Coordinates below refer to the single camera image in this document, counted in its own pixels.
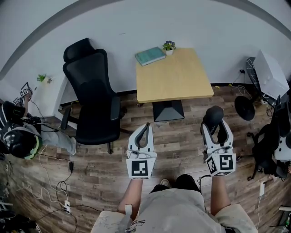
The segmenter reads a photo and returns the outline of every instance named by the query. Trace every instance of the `white shirt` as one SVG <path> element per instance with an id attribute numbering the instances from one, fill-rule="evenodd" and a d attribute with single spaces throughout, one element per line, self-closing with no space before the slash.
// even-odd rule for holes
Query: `white shirt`
<path id="1" fill-rule="evenodd" d="M 91 233 L 120 233 L 124 214 L 103 211 Z M 139 216 L 125 233 L 225 233 L 229 227 L 237 233 L 257 233 L 240 205 L 230 205 L 215 216 L 206 213 L 203 196 L 193 190 L 167 189 L 150 193 L 142 200 Z"/>

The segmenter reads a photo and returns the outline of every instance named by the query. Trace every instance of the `book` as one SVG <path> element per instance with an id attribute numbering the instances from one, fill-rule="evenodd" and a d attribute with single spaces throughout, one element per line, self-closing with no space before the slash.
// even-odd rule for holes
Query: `book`
<path id="1" fill-rule="evenodd" d="M 135 54 L 135 58 L 142 66 L 164 59 L 165 57 L 166 55 L 159 47 L 148 49 L 146 51 Z"/>

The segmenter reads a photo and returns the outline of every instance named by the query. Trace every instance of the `white robot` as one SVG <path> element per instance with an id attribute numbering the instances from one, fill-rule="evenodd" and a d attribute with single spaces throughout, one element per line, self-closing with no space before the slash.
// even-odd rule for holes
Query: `white robot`
<path id="1" fill-rule="evenodd" d="M 146 133 L 145 144 L 140 141 Z M 132 179 L 148 179 L 151 177 L 157 154 L 154 152 L 153 128 L 146 123 L 133 132 L 128 141 L 127 171 Z"/>
<path id="2" fill-rule="evenodd" d="M 219 126 L 217 142 L 212 135 Z M 226 176 L 236 170 L 236 154 L 233 153 L 233 135 L 223 120 L 223 109 L 213 106 L 206 111 L 201 124 L 201 133 L 206 146 L 204 160 L 211 176 Z"/>

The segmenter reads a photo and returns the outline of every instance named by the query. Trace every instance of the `box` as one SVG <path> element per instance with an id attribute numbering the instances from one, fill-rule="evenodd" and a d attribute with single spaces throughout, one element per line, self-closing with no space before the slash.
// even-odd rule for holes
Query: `box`
<path id="1" fill-rule="evenodd" d="M 155 152 L 127 150 L 126 166 L 131 179 L 149 179 L 156 163 Z"/>
<path id="2" fill-rule="evenodd" d="M 213 153 L 205 162 L 211 176 L 227 176 L 236 170 L 236 154 Z"/>
<path id="3" fill-rule="evenodd" d="M 263 93 L 277 99 L 289 90 L 286 77 L 272 56 L 260 50 L 253 64 Z"/>

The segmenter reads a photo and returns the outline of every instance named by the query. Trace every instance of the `small plant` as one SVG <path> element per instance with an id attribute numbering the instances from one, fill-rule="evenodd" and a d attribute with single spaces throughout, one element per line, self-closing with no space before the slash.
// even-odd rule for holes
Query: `small plant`
<path id="1" fill-rule="evenodd" d="M 166 41 L 165 44 L 163 45 L 164 50 L 174 50 L 176 49 L 175 43 L 172 41 Z"/>
<path id="2" fill-rule="evenodd" d="M 44 75 L 38 75 L 37 81 L 38 82 L 42 82 L 45 79 L 45 77 L 46 77 L 46 74 L 44 74 Z"/>

